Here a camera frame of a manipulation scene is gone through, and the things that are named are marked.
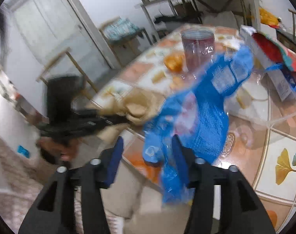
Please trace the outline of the person's left hand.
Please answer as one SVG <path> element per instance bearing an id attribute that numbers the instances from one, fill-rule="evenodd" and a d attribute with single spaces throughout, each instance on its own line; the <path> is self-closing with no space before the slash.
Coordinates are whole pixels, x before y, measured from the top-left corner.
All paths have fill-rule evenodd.
<path id="1" fill-rule="evenodd" d="M 62 161 L 69 162 L 76 158 L 80 147 L 80 140 L 77 138 L 71 139 L 68 145 L 64 146 L 63 144 L 53 141 L 49 137 L 41 137 L 37 140 L 36 145 L 49 155 L 57 157 Z"/>

